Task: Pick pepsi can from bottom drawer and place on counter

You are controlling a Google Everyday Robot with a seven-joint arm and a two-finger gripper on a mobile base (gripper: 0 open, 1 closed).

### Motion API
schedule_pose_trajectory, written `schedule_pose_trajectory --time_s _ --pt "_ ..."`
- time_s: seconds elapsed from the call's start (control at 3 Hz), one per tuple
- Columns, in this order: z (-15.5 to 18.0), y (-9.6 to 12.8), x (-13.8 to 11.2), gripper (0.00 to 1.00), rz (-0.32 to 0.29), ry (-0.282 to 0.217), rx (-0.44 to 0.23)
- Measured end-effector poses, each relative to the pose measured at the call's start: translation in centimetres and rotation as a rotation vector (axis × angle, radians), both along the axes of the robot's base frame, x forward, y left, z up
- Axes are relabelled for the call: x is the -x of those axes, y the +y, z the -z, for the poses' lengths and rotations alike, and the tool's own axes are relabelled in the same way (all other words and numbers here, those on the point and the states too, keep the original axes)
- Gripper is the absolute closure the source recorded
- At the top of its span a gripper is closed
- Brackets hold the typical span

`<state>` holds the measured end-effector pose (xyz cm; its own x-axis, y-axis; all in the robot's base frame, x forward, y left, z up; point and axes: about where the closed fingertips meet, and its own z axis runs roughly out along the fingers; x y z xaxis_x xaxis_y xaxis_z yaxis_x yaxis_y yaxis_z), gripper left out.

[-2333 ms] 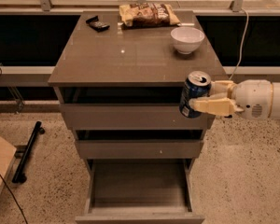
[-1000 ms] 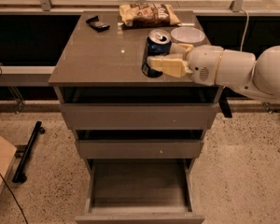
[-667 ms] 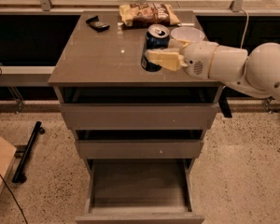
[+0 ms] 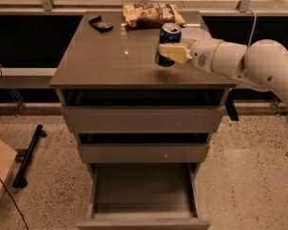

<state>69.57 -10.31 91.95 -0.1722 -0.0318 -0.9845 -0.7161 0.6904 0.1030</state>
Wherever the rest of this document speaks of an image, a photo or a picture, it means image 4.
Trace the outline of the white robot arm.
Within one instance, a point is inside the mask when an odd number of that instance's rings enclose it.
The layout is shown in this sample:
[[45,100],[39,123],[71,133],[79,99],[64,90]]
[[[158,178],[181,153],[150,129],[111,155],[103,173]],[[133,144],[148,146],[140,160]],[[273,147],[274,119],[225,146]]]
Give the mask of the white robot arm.
[[222,75],[257,91],[271,91],[288,108],[288,50],[271,39],[251,46],[205,38],[160,44],[157,51],[174,62],[190,62],[206,73]]

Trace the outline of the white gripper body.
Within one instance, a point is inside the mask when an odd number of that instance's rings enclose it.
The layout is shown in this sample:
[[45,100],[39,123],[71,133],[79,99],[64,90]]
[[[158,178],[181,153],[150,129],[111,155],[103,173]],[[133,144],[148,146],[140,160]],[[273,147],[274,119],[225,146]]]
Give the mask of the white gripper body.
[[238,80],[243,76],[243,58],[246,52],[246,45],[206,38],[191,46],[191,63],[199,71]]

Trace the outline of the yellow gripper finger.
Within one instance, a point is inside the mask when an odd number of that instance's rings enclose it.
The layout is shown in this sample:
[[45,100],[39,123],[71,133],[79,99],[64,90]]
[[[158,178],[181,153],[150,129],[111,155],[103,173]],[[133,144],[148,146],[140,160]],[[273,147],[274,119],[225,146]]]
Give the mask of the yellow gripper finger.
[[187,47],[191,47],[196,41],[198,41],[198,38],[186,38],[186,37],[183,37],[181,39],[181,42],[183,44],[185,44]]
[[177,63],[185,63],[191,60],[191,51],[182,44],[159,44],[158,52],[166,58],[169,58]]

